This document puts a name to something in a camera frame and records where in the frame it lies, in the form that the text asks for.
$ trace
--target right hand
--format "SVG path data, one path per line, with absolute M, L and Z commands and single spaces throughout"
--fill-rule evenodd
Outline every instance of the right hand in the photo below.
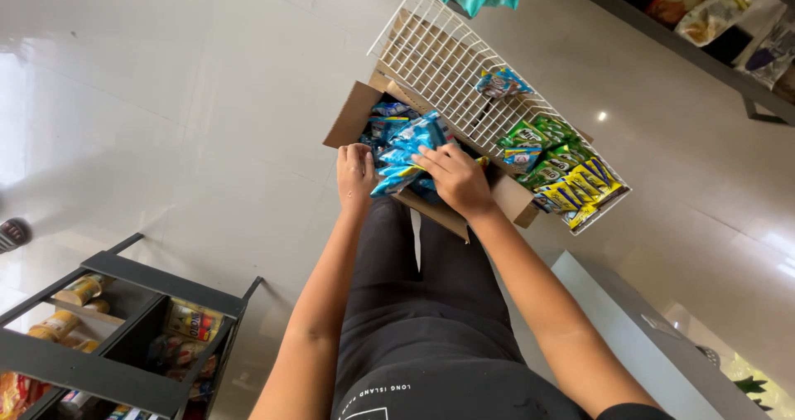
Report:
M 428 170 L 439 196 L 464 218 L 472 221 L 497 207 L 483 170 L 457 145 L 446 144 L 436 150 L 421 146 L 420 152 L 422 155 L 412 154 L 412 160 Z

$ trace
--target cardboard box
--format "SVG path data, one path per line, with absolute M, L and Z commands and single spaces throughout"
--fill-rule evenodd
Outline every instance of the cardboard box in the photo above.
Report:
M 383 89 L 376 89 L 362 82 L 355 82 L 342 110 L 340 110 L 340 115 L 337 116 L 332 129 L 329 130 L 325 140 L 323 140 L 323 145 L 339 148 L 342 145 L 349 145 L 358 141 L 366 128 L 367 118 L 371 115 L 371 108 L 381 100 L 385 92 L 395 99 L 412 106 L 412 109 L 420 114 L 432 109 L 430 106 L 426 106 L 427 102 L 413 100 L 407 94 L 409 91 L 400 87 L 397 83 L 391 80 L 381 80 L 378 77 L 374 78 L 373 85 L 383 86 Z M 470 145 L 475 151 L 482 151 L 480 147 L 472 145 L 466 138 L 460 138 L 459 141 Z M 510 174 L 498 167 L 489 168 L 487 179 L 491 185 L 494 200 L 505 212 L 508 219 L 521 227 L 529 226 L 538 214 L 538 210 L 532 205 L 532 193 L 514 181 Z M 460 236 L 465 242 L 469 242 L 467 221 L 446 203 L 431 204 L 409 188 L 403 189 L 403 191 L 392 195 L 392 197 L 429 217 L 431 220 L 440 223 L 454 234 Z

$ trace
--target left hand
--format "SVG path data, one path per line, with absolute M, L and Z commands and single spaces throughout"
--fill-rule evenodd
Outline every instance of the left hand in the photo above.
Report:
M 375 188 L 375 166 L 370 147 L 364 144 L 341 146 L 337 155 L 337 189 L 343 212 L 364 214 Z

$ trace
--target tiled floor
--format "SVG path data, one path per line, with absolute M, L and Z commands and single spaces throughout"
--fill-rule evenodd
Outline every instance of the tiled floor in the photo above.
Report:
M 136 230 L 164 270 L 262 275 L 214 413 L 244 418 L 339 211 L 320 140 L 400 1 L 0 0 L 0 219 L 36 229 L 0 255 L 0 309 Z M 795 130 L 586 0 L 471 26 L 635 189 L 578 237 L 539 217 L 533 247 L 680 304 L 795 393 Z

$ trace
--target white wire rack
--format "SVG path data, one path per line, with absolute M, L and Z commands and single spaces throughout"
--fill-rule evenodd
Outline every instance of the white wire rack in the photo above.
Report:
M 428 100 L 448 123 L 488 151 L 493 160 L 502 160 L 502 146 L 497 140 L 520 120 L 545 114 L 571 125 L 537 91 L 505 99 L 478 92 L 475 85 L 483 70 L 507 68 L 518 73 L 441 0 L 403 0 L 367 54 L 376 55 L 394 78 Z M 628 191 L 602 206 L 573 234 L 584 231 L 631 190 L 610 164 L 602 162 Z

